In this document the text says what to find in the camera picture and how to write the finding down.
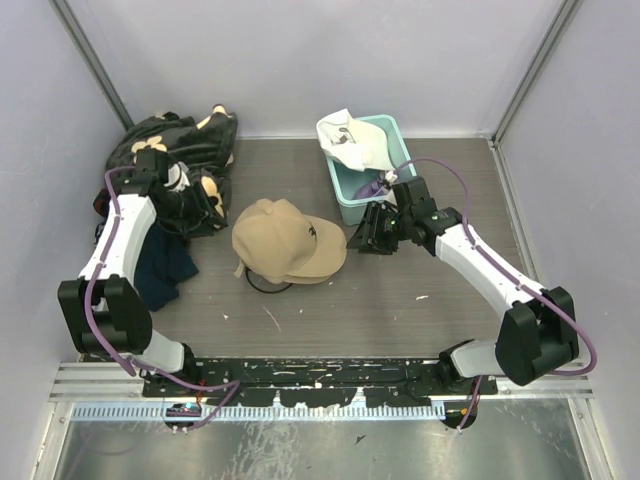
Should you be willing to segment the black floral fleece blanket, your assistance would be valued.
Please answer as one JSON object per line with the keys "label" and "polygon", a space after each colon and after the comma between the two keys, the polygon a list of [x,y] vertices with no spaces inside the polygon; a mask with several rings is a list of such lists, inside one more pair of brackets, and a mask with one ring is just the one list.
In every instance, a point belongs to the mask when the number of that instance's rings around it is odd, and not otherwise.
{"label": "black floral fleece blanket", "polygon": [[221,104],[200,121],[173,112],[149,117],[130,128],[107,157],[105,169],[133,166],[142,151],[159,151],[167,157],[168,169],[183,162],[189,169],[207,168],[228,178],[228,210],[231,203],[233,148],[238,117]]}

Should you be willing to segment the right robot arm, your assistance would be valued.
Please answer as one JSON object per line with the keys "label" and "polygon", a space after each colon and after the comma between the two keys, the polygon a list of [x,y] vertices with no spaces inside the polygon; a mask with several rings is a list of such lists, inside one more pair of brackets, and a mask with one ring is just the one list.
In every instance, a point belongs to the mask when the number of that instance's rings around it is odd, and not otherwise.
{"label": "right robot arm", "polygon": [[422,178],[392,191],[394,202],[367,204],[348,248],[391,255],[410,241],[457,271],[500,321],[495,340],[467,340],[439,354],[436,371],[444,390],[462,393],[478,376],[505,376],[526,386],[578,357],[574,303],[566,290],[547,289],[499,257],[461,213],[437,207]]}

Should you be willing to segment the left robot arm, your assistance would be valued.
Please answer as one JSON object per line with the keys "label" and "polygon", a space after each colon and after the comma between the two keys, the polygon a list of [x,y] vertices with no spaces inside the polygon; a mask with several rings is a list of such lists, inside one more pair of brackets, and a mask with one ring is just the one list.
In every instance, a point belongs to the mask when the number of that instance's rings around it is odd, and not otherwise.
{"label": "left robot arm", "polygon": [[194,354],[154,329],[134,279],[158,215],[184,219],[195,212],[195,186],[177,161],[153,148],[104,179],[109,206],[95,250],[78,277],[57,290],[72,342],[81,354],[111,359],[129,375],[138,369],[161,375],[176,395],[191,395],[202,387]]}

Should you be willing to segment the tan cap black logo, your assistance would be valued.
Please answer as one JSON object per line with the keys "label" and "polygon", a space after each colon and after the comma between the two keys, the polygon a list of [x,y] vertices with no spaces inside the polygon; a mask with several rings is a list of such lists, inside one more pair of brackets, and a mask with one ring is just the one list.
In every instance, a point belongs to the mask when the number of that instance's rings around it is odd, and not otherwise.
{"label": "tan cap black logo", "polygon": [[345,259],[341,261],[318,260],[309,261],[293,272],[283,276],[287,283],[298,285],[313,285],[327,281],[344,266]]}

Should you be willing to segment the purple cap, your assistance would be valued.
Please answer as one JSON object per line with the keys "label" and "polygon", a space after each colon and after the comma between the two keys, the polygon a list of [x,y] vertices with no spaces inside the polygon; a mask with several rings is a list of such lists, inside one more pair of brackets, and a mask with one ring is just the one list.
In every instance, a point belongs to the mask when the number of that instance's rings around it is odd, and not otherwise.
{"label": "purple cap", "polygon": [[360,187],[354,194],[354,200],[364,200],[384,196],[391,191],[391,183],[384,179],[375,179]]}

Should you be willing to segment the white cap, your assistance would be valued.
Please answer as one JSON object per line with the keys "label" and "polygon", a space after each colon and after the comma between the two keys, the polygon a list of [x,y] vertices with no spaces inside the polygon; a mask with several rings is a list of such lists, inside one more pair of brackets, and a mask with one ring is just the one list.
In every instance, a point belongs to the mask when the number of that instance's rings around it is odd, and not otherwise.
{"label": "white cap", "polygon": [[323,152],[350,170],[392,169],[385,131],[356,120],[348,109],[321,118],[316,123],[316,133]]}

